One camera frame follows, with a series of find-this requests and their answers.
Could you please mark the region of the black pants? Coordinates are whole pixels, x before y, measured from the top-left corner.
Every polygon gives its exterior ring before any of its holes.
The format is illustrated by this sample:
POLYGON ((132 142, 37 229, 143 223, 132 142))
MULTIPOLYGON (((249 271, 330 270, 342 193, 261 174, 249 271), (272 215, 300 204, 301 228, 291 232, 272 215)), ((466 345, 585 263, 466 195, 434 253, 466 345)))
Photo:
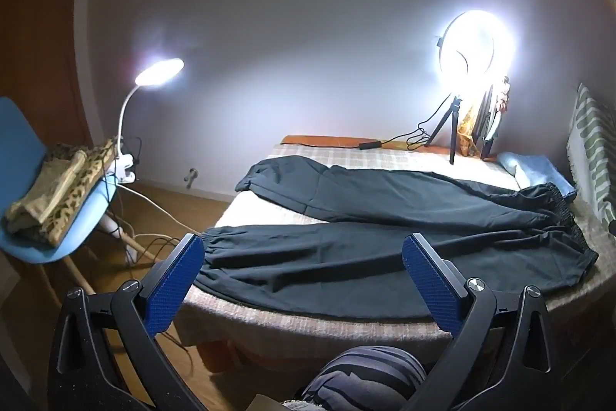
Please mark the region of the black pants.
POLYGON ((347 169, 305 156, 265 159, 237 190, 303 224, 212 227, 195 286, 247 307, 352 321, 429 312, 403 261, 419 233, 465 277, 497 291, 579 284, 597 260, 552 184, 518 191, 446 175, 347 169))

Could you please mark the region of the blue chair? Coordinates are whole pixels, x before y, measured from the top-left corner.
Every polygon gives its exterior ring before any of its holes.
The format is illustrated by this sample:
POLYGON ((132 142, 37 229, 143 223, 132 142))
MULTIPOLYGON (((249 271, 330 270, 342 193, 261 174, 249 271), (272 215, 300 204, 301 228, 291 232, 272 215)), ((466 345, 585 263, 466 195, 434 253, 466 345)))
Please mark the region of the blue chair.
POLYGON ((44 268, 59 262, 85 292, 94 289, 71 259, 95 228, 147 259, 154 256, 107 211, 117 187, 135 180, 132 155, 116 139, 48 149, 23 112, 1 99, 1 249, 29 264, 50 296, 44 268))

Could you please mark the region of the green striped white blanket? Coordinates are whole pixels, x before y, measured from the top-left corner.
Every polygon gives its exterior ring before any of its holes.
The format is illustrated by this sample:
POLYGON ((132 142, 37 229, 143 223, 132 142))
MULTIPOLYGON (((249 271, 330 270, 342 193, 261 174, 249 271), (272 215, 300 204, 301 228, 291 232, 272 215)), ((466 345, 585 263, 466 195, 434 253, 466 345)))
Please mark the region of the green striped white blanket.
POLYGON ((567 155, 577 194, 615 234, 615 108, 579 84, 571 116, 567 155))

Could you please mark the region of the folded light blue cloth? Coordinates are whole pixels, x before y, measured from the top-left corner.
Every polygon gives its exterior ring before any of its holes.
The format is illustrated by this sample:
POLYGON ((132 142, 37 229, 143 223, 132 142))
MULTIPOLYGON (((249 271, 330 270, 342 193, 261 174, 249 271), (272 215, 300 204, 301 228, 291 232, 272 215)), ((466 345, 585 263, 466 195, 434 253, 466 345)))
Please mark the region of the folded light blue cloth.
POLYGON ((521 189, 550 183, 559 189, 566 200, 572 201, 576 196, 575 187, 545 155, 501 152, 497 155, 497 162, 516 180, 521 189))

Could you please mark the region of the white gooseneck desk lamp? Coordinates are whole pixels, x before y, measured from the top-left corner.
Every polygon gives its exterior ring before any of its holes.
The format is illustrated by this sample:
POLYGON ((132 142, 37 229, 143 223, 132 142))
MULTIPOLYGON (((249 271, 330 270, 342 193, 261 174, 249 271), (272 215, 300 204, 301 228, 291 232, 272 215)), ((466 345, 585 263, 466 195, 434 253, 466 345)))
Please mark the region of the white gooseneck desk lamp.
POLYGON ((130 153, 125 147, 125 129, 130 133, 139 133, 145 128, 145 122, 154 116, 147 112, 159 103, 154 98, 161 90, 177 80, 183 73, 185 62, 177 56, 159 57, 148 62, 132 79, 132 87, 123 99, 118 115, 115 143, 115 159, 110 167, 118 184, 129 185, 136 180, 136 153, 130 153))

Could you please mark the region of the striped dark cushion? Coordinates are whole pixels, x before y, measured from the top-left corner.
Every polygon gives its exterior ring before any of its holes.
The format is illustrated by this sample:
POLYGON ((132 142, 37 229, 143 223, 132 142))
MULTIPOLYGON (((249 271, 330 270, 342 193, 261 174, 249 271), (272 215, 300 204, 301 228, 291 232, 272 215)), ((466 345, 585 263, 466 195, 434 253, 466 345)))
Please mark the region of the striped dark cushion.
POLYGON ((425 380, 422 364, 404 349, 358 346, 326 364, 300 401, 324 410, 400 410, 425 380))

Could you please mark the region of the leopard print garment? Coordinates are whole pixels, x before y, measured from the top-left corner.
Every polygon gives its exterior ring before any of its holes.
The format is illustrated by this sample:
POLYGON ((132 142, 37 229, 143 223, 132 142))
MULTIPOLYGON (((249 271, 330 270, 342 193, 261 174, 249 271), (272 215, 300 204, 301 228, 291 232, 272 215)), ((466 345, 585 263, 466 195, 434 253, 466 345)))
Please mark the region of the leopard print garment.
POLYGON ((91 191, 115 159, 115 138, 93 147, 57 144, 44 156, 29 191, 9 205, 12 234, 59 247, 91 191))

